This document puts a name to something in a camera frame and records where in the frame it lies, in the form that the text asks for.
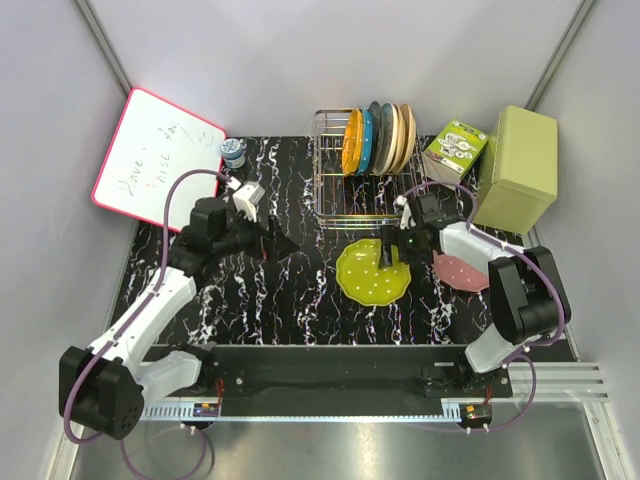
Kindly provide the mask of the lime green polka dot plate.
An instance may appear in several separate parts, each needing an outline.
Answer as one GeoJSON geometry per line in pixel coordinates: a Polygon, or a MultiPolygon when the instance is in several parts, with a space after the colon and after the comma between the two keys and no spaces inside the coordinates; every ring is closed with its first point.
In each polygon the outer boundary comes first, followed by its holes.
{"type": "Polygon", "coordinates": [[[411,272],[391,247],[391,265],[380,267],[379,239],[361,239],[347,245],[336,261],[336,281],[342,292],[363,306],[387,306],[407,291],[411,272]]]}

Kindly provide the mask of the orange polka dot plate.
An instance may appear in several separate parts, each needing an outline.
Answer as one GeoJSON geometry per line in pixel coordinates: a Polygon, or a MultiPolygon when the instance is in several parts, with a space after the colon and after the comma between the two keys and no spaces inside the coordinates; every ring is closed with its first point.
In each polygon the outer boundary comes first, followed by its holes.
{"type": "Polygon", "coordinates": [[[341,165],[345,176],[353,175],[359,166],[364,135],[364,117],[359,108],[354,108],[344,131],[341,165]]]}

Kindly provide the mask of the blue polka dot plate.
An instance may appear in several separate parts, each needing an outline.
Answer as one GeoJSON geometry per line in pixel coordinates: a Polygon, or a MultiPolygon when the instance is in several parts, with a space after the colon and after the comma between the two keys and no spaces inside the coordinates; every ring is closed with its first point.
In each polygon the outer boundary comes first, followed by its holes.
{"type": "Polygon", "coordinates": [[[356,171],[357,175],[364,175],[367,173],[372,160],[372,152],[373,152],[373,143],[375,137],[375,121],[373,119],[373,114],[371,109],[365,109],[363,111],[363,119],[364,119],[364,134],[363,134],[363,144],[362,151],[360,155],[359,166],[356,171]]]}

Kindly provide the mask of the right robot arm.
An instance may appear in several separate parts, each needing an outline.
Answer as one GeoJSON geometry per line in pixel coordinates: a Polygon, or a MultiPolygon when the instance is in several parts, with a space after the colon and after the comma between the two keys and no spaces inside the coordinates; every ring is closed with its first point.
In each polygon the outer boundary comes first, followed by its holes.
{"type": "Polygon", "coordinates": [[[503,242],[440,209],[433,194],[401,195],[397,224],[380,228],[379,266],[432,263],[446,255],[488,279],[492,324],[469,343],[436,387],[476,396],[532,345],[550,345],[571,318],[553,254],[545,247],[503,242]]]}

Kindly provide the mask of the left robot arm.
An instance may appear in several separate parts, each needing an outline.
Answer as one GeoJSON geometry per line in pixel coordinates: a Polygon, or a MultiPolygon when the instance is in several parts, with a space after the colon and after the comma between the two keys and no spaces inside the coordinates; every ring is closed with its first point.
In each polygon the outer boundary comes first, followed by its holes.
{"type": "Polygon", "coordinates": [[[215,357],[207,347],[175,347],[159,360],[143,362],[169,321],[209,281],[222,258],[245,254],[278,262],[299,246],[278,219],[261,225],[253,206],[230,207],[219,198],[198,200],[189,223],[165,244],[160,268],[147,289],[119,320],[89,346],[71,346],[59,361],[59,413],[69,440],[72,424],[115,440],[124,439],[146,405],[181,389],[196,396],[220,386],[215,357]]]}

